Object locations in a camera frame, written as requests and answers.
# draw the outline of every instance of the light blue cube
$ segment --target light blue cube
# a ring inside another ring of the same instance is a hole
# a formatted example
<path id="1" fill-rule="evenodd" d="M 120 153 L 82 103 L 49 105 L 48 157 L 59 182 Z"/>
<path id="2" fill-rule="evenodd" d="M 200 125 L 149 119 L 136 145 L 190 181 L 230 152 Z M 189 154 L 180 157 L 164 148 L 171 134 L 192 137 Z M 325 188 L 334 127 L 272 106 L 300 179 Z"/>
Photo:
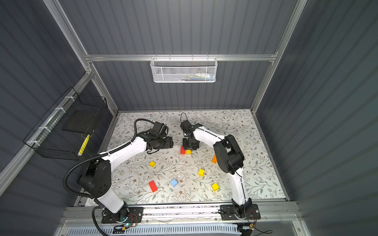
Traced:
<path id="1" fill-rule="evenodd" d="M 170 183 L 172 184 L 173 187 L 177 185 L 177 181 L 175 179 L 172 180 Z"/>

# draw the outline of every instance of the yellow stick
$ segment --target yellow stick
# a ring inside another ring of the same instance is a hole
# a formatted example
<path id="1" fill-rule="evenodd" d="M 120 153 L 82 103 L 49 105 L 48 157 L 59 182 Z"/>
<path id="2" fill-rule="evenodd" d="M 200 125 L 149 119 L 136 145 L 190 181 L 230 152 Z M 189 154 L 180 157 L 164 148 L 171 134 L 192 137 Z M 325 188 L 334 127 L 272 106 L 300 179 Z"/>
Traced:
<path id="1" fill-rule="evenodd" d="M 83 142 L 83 144 L 81 145 L 81 148 L 80 148 L 80 150 L 79 150 L 79 153 L 77 154 L 78 156 L 81 156 L 82 154 L 83 154 L 83 152 L 84 152 L 84 150 L 85 150 L 85 147 L 87 146 L 87 143 L 88 143 L 88 141 L 89 141 L 89 134 L 87 135 L 87 137 L 85 138 L 85 140 L 84 140 L 84 142 Z"/>

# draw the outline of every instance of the yellow cube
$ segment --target yellow cube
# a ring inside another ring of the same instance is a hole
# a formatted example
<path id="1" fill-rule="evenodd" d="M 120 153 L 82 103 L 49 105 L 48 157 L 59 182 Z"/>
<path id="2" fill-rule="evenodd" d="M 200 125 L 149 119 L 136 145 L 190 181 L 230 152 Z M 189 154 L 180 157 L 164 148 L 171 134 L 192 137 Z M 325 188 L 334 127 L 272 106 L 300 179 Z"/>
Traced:
<path id="1" fill-rule="evenodd" d="M 214 192 L 219 189 L 219 186 L 217 183 L 213 184 L 211 187 L 213 188 Z"/>
<path id="2" fill-rule="evenodd" d="M 198 175 L 199 175 L 199 176 L 203 176 L 204 173 L 205 173 L 205 170 L 200 169 L 200 171 L 198 172 Z"/>

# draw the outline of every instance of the floral patterned mat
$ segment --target floral patterned mat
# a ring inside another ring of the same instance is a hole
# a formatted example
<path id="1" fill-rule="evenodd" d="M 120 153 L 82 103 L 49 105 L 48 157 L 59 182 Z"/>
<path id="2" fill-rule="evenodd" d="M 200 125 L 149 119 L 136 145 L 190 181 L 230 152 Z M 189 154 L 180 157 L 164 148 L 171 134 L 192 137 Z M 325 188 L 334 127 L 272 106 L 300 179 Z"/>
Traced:
<path id="1" fill-rule="evenodd" d="M 252 199 L 285 198 L 275 170 L 268 157 L 250 110 L 185 111 L 192 124 L 200 123 L 222 135 L 232 134 L 245 156 L 243 173 L 246 188 Z M 115 191 L 128 204 L 223 201 L 232 198 L 227 174 L 211 160 L 213 148 L 200 143 L 191 155 L 181 155 L 182 130 L 178 111 L 121 113 L 110 139 L 108 149 L 129 141 L 133 136 L 133 122 L 138 118 L 158 121 L 169 127 L 174 147 L 154 154 L 138 154 L 119 165 L 112 173 Z M 150 128 L 150 123 L 138 122 L 138 132 Z M 204 169 L 203 177 L 198 175 Z M 170 182 L 175 179 L 178 185 Z M 152 193 L 149 182 L 154 181 L 158 190 Z M 214 192 L 211 185 L 220 189 Z M 91 199 L 86 206 L 96 205 Z"/>

